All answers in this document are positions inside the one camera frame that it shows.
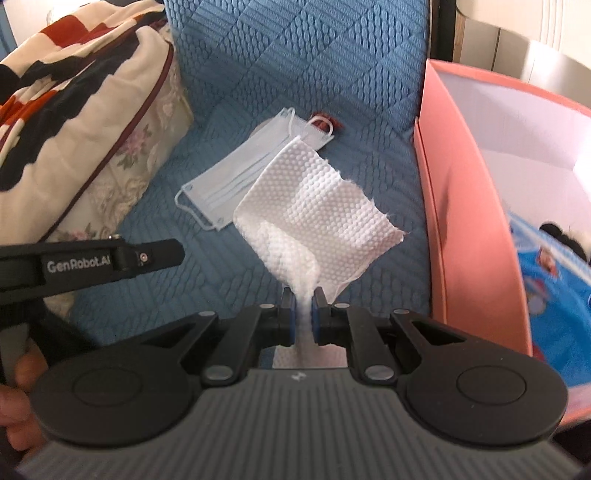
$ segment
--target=human hand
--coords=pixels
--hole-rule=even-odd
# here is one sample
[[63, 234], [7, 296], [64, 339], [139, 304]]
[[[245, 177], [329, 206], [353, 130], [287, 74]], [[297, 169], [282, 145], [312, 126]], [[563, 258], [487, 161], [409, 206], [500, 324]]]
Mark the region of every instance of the human hand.
[[35, 342], [29, 340], [28, 352], [18, 360], [14, 375], [16, 388], [0, 385], [0, 426], [7, 428], [8, 441], [24, 458], [34, 455], [46, 442], [31, 411], [28, 393], [48, 366]]

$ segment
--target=light blue face mask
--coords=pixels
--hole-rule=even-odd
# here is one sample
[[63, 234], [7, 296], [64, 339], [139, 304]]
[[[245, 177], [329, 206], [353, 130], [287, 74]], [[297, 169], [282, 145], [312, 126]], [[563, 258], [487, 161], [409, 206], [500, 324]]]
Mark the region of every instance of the light blue face mask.
[[[255, 183], [265, 167], [296, 136], [315, 150], [334, 137], [333, 125], [323, 116], [307, 122], [298, 117], [293, 108], [283, 109], [275, 117], [261, 124], [248, 140], [200, 176], [187, 182], [174, 197], [178, 208], [192, 215], [204, 230], [221, 230], [232, 223], [234, 210]], [[329, 124], [328, 133], [312, 125], [322, 120]], [[178, 202], [185, 194], [209, 221], [207, 225], [190, 207]]]

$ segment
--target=white paper towel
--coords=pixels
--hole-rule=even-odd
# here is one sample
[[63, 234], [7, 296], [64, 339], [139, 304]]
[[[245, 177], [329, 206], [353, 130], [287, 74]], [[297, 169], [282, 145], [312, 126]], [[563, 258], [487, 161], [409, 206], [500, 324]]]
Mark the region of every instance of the white paper towel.
[[236, 208], [234, 224], [297, 300], [295, 346], [278, 347], [273, 366], [346, 366], [344, 349], [314, 343], [314, 289], [322, 287], [333, 303], [372, 261], [400, 243], [404, 233], [300, 137], [263, 171]]

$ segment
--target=blue textured fabric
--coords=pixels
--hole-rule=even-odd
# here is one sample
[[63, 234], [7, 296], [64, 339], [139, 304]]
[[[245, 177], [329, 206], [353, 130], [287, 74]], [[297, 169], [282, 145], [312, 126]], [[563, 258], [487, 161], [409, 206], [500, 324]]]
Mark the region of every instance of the blue textured fabric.
[[16, 47], [17, 43], [14, 40], [14, 35], [12, 34], [10, 23], [8, 22], [6, 9], [0, 1], [0, 60], [2, 60]]
[[409, 232], [341, 300], [387, 314], [430, 311], [423, 197], [413, 146], [428, 0], [167, 0], [196, 122], [124, 220], [131, 242], [175, 237], [178, 268], [95, 287], [72, 318], [111, 343], [199, 310], [222, 316], [275, 301], [280, 285], [233, 225], [201, 231], [174, 206], [182, 184], [230, 153], [261, 121], [294, 106], [343, 125], [321, 155]]

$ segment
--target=pink box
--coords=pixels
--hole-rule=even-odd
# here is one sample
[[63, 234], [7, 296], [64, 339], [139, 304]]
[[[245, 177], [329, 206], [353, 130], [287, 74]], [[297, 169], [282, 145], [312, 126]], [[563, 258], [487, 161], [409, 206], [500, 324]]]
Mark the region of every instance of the pink box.
[[[516, 79], [430, 60], [414, 142], [433, 317], [531, 355], [503, 205], [532, 224], [591, 232], [591, 111]], [[588, 417], [591, 387], [571, 389], [563, 425]]]

